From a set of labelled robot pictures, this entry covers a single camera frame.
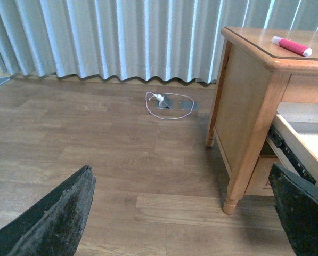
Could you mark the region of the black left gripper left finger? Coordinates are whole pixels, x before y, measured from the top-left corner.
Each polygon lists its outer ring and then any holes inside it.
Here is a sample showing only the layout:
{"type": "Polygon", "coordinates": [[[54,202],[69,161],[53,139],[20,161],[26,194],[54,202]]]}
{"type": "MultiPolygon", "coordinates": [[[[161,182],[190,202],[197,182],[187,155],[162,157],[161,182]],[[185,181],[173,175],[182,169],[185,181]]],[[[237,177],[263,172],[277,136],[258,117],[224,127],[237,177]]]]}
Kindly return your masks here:
{"type": "Polygon", "coordinates": [[[0,255],[74,255],[87,223],[96,177],[83,166],[0,229],[0,255]]]}

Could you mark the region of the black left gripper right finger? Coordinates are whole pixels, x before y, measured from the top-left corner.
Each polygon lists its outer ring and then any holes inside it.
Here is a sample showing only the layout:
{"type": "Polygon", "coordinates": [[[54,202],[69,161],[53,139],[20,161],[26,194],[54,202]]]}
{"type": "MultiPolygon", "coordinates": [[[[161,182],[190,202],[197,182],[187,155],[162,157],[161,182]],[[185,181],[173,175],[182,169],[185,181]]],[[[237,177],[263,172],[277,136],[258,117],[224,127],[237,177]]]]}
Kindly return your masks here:
{"type": "Polygon", "coordinates": [[[268,179],[294,253],[318,255],[318,187],[278,163],[273,163],[268,179]]]}

